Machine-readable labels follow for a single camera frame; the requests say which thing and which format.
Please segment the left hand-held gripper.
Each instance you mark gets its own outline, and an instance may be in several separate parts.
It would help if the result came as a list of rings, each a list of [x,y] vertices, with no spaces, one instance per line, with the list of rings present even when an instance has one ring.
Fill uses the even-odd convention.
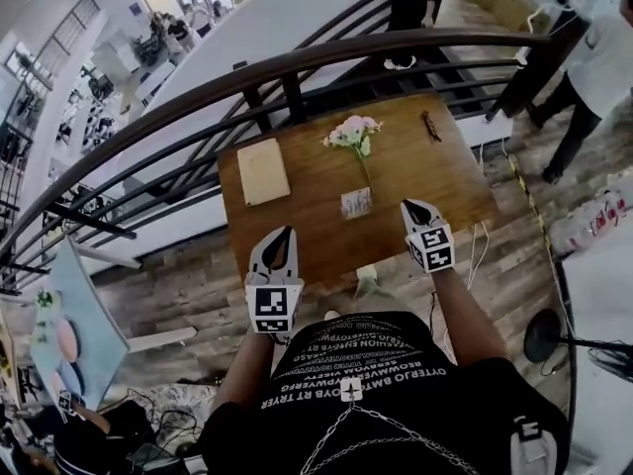
[[[289,333],[301,304],[304,280],[298,275],[297,233],[283,226],[264,237],[251,251],[245,277],[245,299],[253,330]]]

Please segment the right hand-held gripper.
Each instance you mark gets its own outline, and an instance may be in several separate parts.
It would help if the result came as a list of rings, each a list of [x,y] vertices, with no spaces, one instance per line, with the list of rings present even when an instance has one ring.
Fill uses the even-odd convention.
[[[401,202],[403,221],[407,230],[406,242],[411,258],[425,273],[453,268],[455,245],[451,228],[442,224],[438,209],[424,201],[404,199]]]

